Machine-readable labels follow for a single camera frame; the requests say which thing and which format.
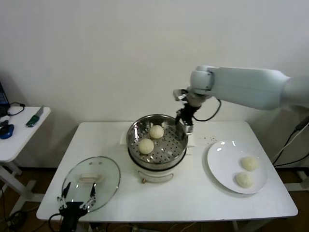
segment white wall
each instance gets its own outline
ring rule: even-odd
[[[187,87],[200,64],[307,76],[308,8],[306,0],[0,1],[7,95],[52,108],[19,162],[57,166],[83,121],[173,116],[180,104],[172,90]],[[208,101],[198,116],[216,106]],[[249,121],[269,155],[297,122],[290,113],[227,102],[215,120]]]

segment white robotic arm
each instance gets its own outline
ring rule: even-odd
[[[290,78],[277,70],[198,66],[190,84],[173,92],[175,100],[185,102],[176,119],[184,122],[188,134],[194,113],[210,97],[262,110],[285,105],[309,108],[309,79]]]

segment table leg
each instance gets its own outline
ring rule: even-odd
[[[5,166],[7,166],[12,172],[16,172],[17,175],[21,175],[22,171],[14,164],[14,162],[8,162],[4,163]]]
[[[269,223],[272,219],[264,219],[264,220],[252,220],[249,221],[245,226],[238,229],[238,225],[236,221],[233,221],[234,229],[238,229],[237,232],[254,232],[257,231],[259,228],[265,226]]]
[[[30,199],[33,193],[26,186],[20,183],[12,174],[0,166],[0,179],[14,189],[19,195]]]
[[[309,176],[304,171],[297,172],[298,176],[302,179],[301,183],[284,184],[289,192],[293,191],[309,191]]]

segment small white table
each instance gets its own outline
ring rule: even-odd
[[[13,106],[9,109],[9,112],[14,114],[21,109],[22,107]],[[36,183],[35,180],[30,180],[27,186],[24,186],[14,177],[16,174],[21,174],[22,171],[12,162],[51,112],[50,108],[45,107],[37,124],[32,128],[27,128],[26,123],[38,110],[39,107],[25,107],[23,112],[11,116],[9,124],[14,125],[13,135],[8,139],[0,139],[0,179],[6,183],[3,188],[5,190],[7,186],[10,186],[20,194],[20,198],[11,213],[20,210],[25,202],[41,202],[44,196],[44,194],[31,192]],[[6,165],[13,173],[9,173],[2,165]]]
[[[39,219],[48,220],[52,214],[58,213],[56,198],[61,194],[67,173],[80,161],[94,156],[107,156],[117,162],[121,171],[120,186],[108,204],[80,221],[233,221],[297,215],[297,207],[248,123],[196,123],[196,146],[188,148],[174,171],[174,177],[160,184],[142,184],[126,146],[120,145],[122,133],[130,125],[131,122],[85,122],[79,125],[37,211]],[[258,193],[232,192],[209,171],[205,163],[208,148],[215,141],[226,139],[248,143],[252,152],[263,159],[268,181]],[[253,231],[265,222],[252,221],[243,230]]]

